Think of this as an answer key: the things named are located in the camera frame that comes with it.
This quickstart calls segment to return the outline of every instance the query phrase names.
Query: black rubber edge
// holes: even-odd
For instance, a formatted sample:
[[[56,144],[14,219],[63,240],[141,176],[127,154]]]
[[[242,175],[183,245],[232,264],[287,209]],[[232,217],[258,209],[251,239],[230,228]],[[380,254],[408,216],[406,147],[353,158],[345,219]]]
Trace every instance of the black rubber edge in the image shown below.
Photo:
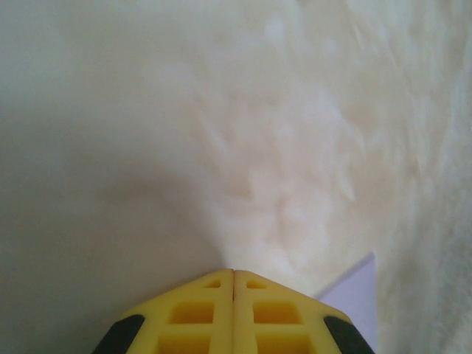
[[[375,354],[353,324],[335,316],[326,316],[324,323],[342,354]]]
[[[92,354],[126,354],[144,321],[144,316],[132,315],[115,322]]]

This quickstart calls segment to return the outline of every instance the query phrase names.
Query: textured wall surface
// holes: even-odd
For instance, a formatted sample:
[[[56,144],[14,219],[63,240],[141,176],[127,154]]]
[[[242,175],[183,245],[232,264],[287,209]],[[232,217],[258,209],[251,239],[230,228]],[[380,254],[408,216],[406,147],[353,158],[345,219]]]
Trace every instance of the textured wall surface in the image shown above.
[[[0,352],[223,267],[370,251],[379,353],[472,353],[472,2],[4,0]]]

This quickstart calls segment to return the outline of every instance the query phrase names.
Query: square cutout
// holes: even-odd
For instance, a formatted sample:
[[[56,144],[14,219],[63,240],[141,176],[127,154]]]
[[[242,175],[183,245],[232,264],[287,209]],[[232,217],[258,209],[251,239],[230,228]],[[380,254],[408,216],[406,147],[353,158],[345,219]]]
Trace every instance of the square cutout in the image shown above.
[[[246,287],[248,289],[267,289],[267,286],[261,284],[260,282],[256,282],[255,280],[248,280]]]
[[[307,334],[258,334],[257,354],[316,354]]]
[[[181,325],[213,323],[214,312],[215,304],[213,302],[180,302],[174,307],[169,323]]]
[[[252,305],[254,323],[299,325],[298,309],[289,301],[257,301]]]
[[[209,284],[205,285],[205,288],[220,288],[221,287],[221,281],[219,279],[215,279]]]
[[[160,336],[156,354],[208,354],[210,335]]]

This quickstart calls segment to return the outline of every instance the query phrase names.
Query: yellow plastic object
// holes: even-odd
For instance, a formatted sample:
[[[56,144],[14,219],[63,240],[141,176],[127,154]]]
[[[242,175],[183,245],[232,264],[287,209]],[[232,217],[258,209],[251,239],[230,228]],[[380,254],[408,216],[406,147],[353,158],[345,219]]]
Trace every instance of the yellow plastic object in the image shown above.
[[[341,311],[248,271],[208,274],[124,314],[93,354],[373,354]]]

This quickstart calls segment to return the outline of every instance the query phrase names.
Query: purple paper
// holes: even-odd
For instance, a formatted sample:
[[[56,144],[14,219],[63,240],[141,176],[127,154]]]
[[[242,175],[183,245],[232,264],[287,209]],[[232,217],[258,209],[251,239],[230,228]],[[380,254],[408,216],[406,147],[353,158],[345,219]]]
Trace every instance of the purple paper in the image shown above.
[[[370,254],[317,299],[347,314],[372,350],[377,350],[375,257]]]

